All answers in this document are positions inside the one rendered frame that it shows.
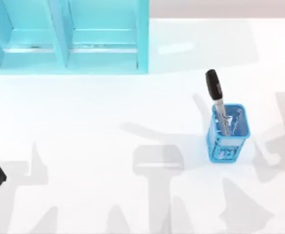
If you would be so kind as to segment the black marker pen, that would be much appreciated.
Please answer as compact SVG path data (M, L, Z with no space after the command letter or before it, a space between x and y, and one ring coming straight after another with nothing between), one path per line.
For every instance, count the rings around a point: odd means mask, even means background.
M206 84L209 95L214 102L215 110L218 116L218 122L221 125L222 135L231 136L230 125L227 120L225 105L223 101L223 92L218 75L214 69L209 69L205 73Z

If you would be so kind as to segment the light blue rack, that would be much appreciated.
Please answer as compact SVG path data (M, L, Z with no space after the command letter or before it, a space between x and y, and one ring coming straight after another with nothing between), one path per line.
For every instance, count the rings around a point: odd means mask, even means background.
M146 74L150 0L0 0L0 75Z

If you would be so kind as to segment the blue mesh pen holder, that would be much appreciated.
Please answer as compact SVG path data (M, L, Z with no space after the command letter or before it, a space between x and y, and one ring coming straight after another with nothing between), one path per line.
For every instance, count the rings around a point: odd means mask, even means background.
M247 114L242 104L225 104L230 136L221 132L221 124L215 107L212 107L211 121L206 136L208 155L214 163L233 163L237 160L245 141L250 136Z

